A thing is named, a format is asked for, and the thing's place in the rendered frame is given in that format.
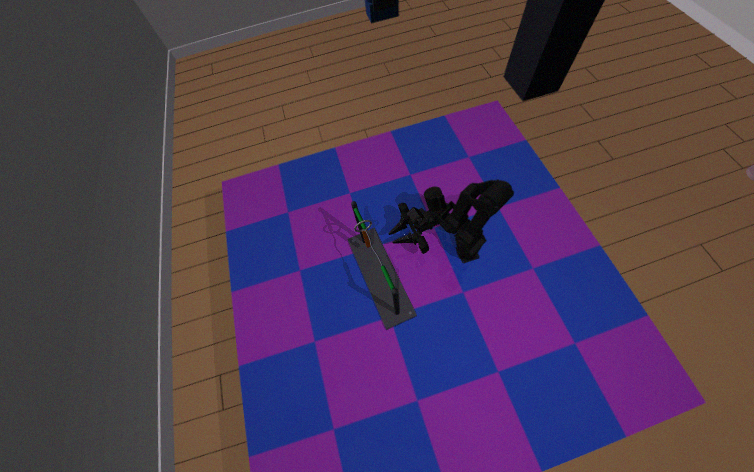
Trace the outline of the brown tapered handle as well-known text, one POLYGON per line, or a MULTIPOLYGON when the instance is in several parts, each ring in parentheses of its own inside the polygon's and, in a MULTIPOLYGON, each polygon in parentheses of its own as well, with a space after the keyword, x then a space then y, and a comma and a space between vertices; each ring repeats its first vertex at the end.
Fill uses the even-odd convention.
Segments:
POLYGON ((362 233, 363 233, 363 237, 364 237, 364 240, 365 240, 365 244, 366 244, 366 247, 368 248, 368 247, 371 247, 371 246, 370 246, 370 241, 369 241, 369 238, 368 238, 368 236, 367 236, 367 234, 366 234, 365 230, 356 230, 357 226, 358 226, 358 225, 360 225, 361 223, 364 223, 364 222, 370 222, 370 225, 369 225, 369 226, 368 226, 368 227, 366 228, 366 230, 367 230, 367 229, 369 229, 369 228, 371 227, 371 225, 372 225, 372 221, 370 221, 370 220, 363 220, 363 221, 361 221, 361 222, 359 222, 358 224, 356 224, 356 225, 355 225, 355 227, 354 227, 354 230, 355 230, 356 232, 362 232, 362 233))

